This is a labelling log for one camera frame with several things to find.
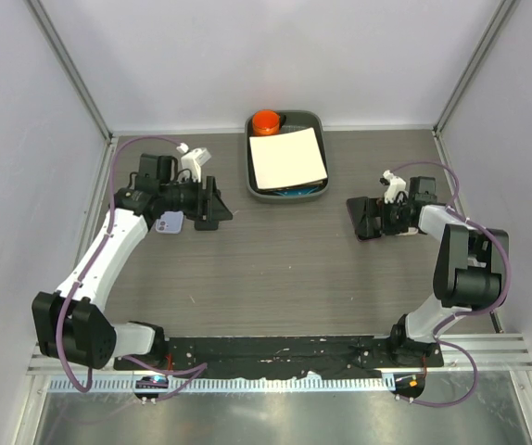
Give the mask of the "black bare phone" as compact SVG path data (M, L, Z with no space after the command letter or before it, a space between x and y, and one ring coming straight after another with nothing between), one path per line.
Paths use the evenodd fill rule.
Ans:
M216 231L219 229L220 223L218 221L195 221L194 228L197 231Z

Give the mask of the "purple bare phone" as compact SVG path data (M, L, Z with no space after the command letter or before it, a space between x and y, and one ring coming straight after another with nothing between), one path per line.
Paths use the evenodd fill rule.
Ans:
M358 224L361 219L364 197L354 197L347 200L348 214L353 226L355 236L358 238ZM368 241L372 239L359 239L360 241Z

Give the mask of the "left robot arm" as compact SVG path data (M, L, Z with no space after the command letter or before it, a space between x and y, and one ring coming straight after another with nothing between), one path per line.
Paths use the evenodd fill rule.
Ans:
M142 322L113 325L104 314L108 296L136 246L167 212L181 212L198 231L215 231L233 214L212 176L201 175L206 148L181 158L178 181L171 157L144 154L133 184L119 189L102 228L70 276L52 293L39 293L32 315L40 352L47 357L101 369L124 355L148 370L167 357L164 331Z

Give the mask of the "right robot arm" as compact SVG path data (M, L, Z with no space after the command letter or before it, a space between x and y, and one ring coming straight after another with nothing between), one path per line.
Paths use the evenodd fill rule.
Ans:
M437 199L433 177L404 181L386 171L380 182L386 186L381 197L347 201L355 236L369 241L423 234L439 243L431 296L402 315L383 341L394 364L417 366L437 354L440 334L505 296L509 235L501 229L480 230L450 213Z

